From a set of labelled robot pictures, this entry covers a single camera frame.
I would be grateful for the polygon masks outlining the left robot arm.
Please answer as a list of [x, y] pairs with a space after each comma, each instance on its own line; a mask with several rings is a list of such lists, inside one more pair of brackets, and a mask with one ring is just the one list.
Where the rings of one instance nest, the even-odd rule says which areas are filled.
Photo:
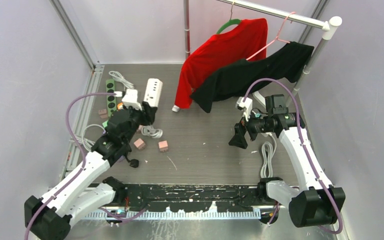
[[128, 107], [115, 111], [109, 118], [104, 133], [91, 150], [82, 153], [81, 163], [60, 183], [41, 197], [30, 196], [24, 203], [26, 232], [41, 240], [63, 240], [71, 228], [83, 217], [98, 208], [125, 203], [125, 185], [114, 177], [105, 178], [94, 190], [84, 190], [119, 159], [132, 151], [130, 142], [140, 126], [155, 122], [156, 106], [143, 102], [139, 109]]

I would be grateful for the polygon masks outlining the green power strip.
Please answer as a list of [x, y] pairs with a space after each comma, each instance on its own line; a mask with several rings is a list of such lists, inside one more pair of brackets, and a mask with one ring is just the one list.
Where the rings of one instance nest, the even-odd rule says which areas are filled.
[[[107, 93], [114, 93], [115, 91], [115, 80], [107, 79], [105, 81], [105, 89]], [[117, 110], [117, 101], [114, 95], [108, 95], [106, 97], [106, 107], [107, 107], [107, 115], [110, 118], [113, 112]]]

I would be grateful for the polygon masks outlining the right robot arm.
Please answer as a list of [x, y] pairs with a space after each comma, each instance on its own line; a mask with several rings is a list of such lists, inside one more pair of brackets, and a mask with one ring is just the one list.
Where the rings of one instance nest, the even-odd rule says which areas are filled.
[[263, 205], [274, 201], [286, 207], [297, 228], [336, 224], [346, 195], [320, 167], [308, 140], [305, 124], [298, 112], [290, 112], [282, 94], [265, 98], [267, 114], [257, 116], [253, 100], [240, 97], [235, 107], [242, 117], [234, 126], [229, 145], [246, 149], [246, 134], [254, 141], [259, 134], [272, 134], [284, 146], [295, 171], [298, 187], [289, 186], [280, 177], [262, 177], [257, 185], [257, 198]]

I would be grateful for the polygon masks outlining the white strip with USB ports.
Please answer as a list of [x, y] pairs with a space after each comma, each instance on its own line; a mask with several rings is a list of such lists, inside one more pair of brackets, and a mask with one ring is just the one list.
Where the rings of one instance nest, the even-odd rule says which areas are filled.
[[149, 78], [146, 85], [143, 101], [150, 107], [158, 107], [163, 89], [163, 82], [157, 78]]

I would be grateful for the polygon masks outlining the orange power strip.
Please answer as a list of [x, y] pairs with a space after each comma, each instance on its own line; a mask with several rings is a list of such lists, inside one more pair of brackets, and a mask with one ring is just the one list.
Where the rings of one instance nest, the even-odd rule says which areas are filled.
[[117, 104], [117, 110], [122, 110], [123, 109], [123, 103], [120, 102]]

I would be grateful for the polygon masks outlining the pink plug adapter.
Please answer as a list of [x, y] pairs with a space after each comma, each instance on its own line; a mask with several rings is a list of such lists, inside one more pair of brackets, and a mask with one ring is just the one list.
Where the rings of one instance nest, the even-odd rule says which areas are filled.
[[107, 119], [109, 117], [107, 109], [98, 110], [98, 115], [101, 119]]
[[143, 150], [147, 145], [145, 141], [142, 138], [138, 138], [137, 140], [134, 141], [134, 146], [138, 150]]

